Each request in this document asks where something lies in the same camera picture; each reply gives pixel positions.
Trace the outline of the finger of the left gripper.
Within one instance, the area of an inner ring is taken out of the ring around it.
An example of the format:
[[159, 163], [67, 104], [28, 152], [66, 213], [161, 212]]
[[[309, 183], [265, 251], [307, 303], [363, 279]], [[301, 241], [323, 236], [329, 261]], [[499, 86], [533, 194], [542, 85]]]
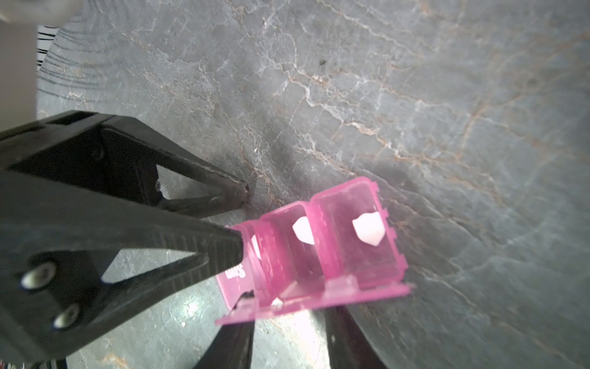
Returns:
[[[184, 258], [121, 281], [118, 252]], [[62, 359], [243, 258], [241, 236], [185, 215], [19, 172], [1, 173], [1, 358]]]
[[[159, 167], [213, 192], [167, 199]], [[136, 118], [97, 112], [69, 111], [2, 132], [1, 168], [195, 218], [241, 208], [249, 195], [245, 181]]]

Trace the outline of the pink pillbox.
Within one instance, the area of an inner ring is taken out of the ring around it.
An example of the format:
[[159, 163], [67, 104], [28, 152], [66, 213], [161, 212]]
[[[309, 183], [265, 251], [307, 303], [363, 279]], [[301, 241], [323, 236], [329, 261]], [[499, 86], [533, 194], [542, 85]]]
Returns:
[[236, 224], [243, 261], [217, 276], [219, 325], [407, 296], [407, 260], [365, 177]]

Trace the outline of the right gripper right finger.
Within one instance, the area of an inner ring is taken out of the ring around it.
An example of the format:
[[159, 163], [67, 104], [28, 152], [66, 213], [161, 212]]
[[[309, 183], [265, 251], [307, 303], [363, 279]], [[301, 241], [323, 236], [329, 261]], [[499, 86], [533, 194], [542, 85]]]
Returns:
[[328, 308], [325, 310], [325, 318], [327, 350], [332, 369], [387, 367], [373, 350], [346, 307]]

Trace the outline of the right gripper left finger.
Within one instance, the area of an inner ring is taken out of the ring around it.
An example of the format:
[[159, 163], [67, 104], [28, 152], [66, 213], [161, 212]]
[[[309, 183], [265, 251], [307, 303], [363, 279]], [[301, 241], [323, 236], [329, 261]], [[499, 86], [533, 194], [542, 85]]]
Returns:
[[221, 327], [194, 369], [250, 369], [255, 321]]

